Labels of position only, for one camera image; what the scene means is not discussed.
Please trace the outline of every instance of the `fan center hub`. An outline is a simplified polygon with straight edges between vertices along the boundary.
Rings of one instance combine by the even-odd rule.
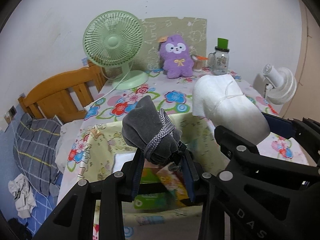
[[[109,47],[111,49],[115,49],[120,44],[120,38],[117,35],[108,36],[105,39],[105,43],[106,43],[107,47]]]

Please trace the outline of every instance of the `gray velvet bag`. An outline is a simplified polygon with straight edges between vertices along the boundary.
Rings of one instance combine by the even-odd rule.
[[[156,110],[150,96],[143,97],[122,120],[127,145],[140,148],[153,164],[167,162],[178,150],[181,134],[163,109]]]

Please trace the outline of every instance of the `silver bolt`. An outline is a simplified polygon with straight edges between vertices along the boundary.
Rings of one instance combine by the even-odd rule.
[[[123,176],[123,172],[122,172],[122,171],[116,171],[115,174],[114,174],[114,176],[115,176],[116,178],[121,178],[121,177]]]
[[[78,181],[78,185],[81,186],[81,187],[84,186],[85,184],[87,184],[87,180],[86,179],[81,179],[81,180]]]
[[[244,152],[246,149],[247,149],[246,146],[243,146],[243,145],[237,146],[237,150],[238,150],[239,152]]]
[[[211,174],[208,172],[204,172],[202,173],[202,177],[204,177],[205,179],[210,179],[211,178]]]
[[[222,181],[229,181],[233,178],[233,174],[231,171],[223,171],[219,174],[219,178]]]

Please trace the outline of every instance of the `wooden headboard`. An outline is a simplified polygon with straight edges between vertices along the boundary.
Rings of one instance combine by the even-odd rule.
[[[24,112],[36,119],[44,118],[39,107],[46,118],[57,115],[65,123],[83,119],[86,111],[77,109],[68,88],[73,88],[81,105],[85,107],[93,102],[86,84],[89,81],[94,82],[98,92],[101,90],[106,78],[100,67],[90,64],[89,67],[57,74],[38,84],[25,98],[19,97],[18,101]]]

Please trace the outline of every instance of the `floral tablecloth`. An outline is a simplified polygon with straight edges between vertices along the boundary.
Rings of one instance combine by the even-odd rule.
[[[70,151],[58,202],[78,180],[84,177],[83,174],[88,164],[87,157],[84,155],[86,143],[90,135],[99,137],[98,130],[93,128],[94,125],[122,120],[128,112],[135,108],[137,102],[147,95],[151,96],[157,109],[164,108],[167,114],[192,112],[193,86],[200,77],[211,74],[206,67],[201,72],[194,72],[194,76],[189,78],[168,79],[162,69],[147,73],[149,78],[145,84],[130,90],[115,90],[90,108]],[[262,112],[277,115],[272,106],[248,82],[242,80],[241,76],[234,71],[229,71],[229,74],[238,82],[247,98]],[[97,98],[107,94],[110,90],[111,85],[106,83]],[[210,131],[213,132],[212,122],[207,120],[207,124]],[[118,137],[110,138],[108,144],[117,145]],[[287,140],[271,133],[257,147],[261,155],[308,164],[299,144],[294,139]]]

